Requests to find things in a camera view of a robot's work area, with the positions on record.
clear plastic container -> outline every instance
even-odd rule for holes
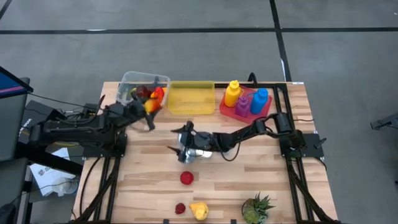
[[[172,81],[168,107],[173,114],[212,114],[215,110],[213,81]]]
[[[116,101],[126,105],[132,101],[130,92],[140,85],[147,87],[149,91],[154,91],[156,87],[166,87],[166,92],[162,100],[162,106],[165,104],[167,94],[170,89],[170,78],[163,75],[154,75],[142,72],[126,72],[123,75],[122,82],[119,85]]]

red tray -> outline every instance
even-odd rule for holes
[[[243,90],[242,96],[248,97],[249,98],[249,102],[251,103],[251,101],[253,99],[253,96],[252,95],[248,96],[248,94],[255,93],[257,91],[253,90],[251,88],[247,88],[245,86],[240,86],[240,87]],[[257,118],[260,118],[262,116],[267,116],[268,115],[268,111],[269,111],[269,107],[270,107],[271,102],[272,102],[272,96],[270,96],[268,94],[268,101],[267,101],[266,105],[262,108],[261,112],[259,114],[252,114],[249,111],[248,116],[244,118],[242,116],[239,116],[239,115],[235,114],[235,107],[228,107],[228,106],[226,106],[224,104],[224,97],[225,97],[225,94],[224,94],[223,99],[221,100],[221,103],[220,103],[220,113],[222,115],[229,116],[230,118],[234,118],[234,119],[236,119],[238,121],[242,121],[242,122],[245,122],[247,124],[251,124]]]

yellow plastic bin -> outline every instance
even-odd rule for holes
[[[213,81],[172,81],[168,107],[173,114],[212,114],[216,107]]]

white paper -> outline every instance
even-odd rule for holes
[[[65,147],[59,149],[58,151],[56,151],[52,154],[55,156],[63,157],[64,159],[70,160],[69,154],[68,154],[68,149]],[[55,179],[57,179],[59,177],[65,177],[65,178],[69,178],[69,179],[75,178],[75,175],[73,175],[73,174],[68,174],[66,172],[54,170],[49,167],[45,167],[45,166],[38,165],[38,164],[30,165],[30,169],[33,173],[33,176],[36,179],[36,182],[37,182],[43,196],[47,196],[53,192],[51,186],[48,186],[48,187],[45,187],[45,186],[52,185],[53,181]]]

blue bottle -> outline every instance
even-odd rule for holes
[[[268,101],[268,91],[265,88],[260,88],[253,94],[253,100],[250,105],[250,112],[252,114],[259,114],[262,108]]]

